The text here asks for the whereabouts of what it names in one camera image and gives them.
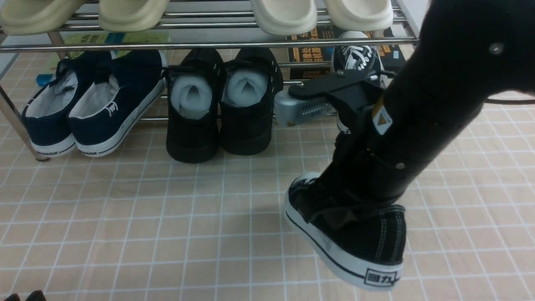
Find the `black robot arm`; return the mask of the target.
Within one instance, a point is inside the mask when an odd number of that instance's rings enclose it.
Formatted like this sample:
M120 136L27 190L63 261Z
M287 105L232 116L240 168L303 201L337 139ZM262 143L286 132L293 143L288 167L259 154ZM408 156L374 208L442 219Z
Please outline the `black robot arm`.
M434 0L386 89L356 70L290 87L294 98L330 103L350 135L327 169L288 197L287 216L309 223L393 204L488 97L534 93L534 11L533 0Z

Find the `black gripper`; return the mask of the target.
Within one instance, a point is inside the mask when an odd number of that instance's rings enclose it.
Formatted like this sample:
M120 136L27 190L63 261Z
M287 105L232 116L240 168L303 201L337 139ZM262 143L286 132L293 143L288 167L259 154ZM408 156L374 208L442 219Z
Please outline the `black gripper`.
M323 100L338 111L349 129L335 149L333 161L314 183L300 191L294 204L306 223L324 214L377 210L393 204L412 181L412 167L395 162L391 150L380 150L373 119L380 112L385 89L357 71L319 77L288 93L298 100Z

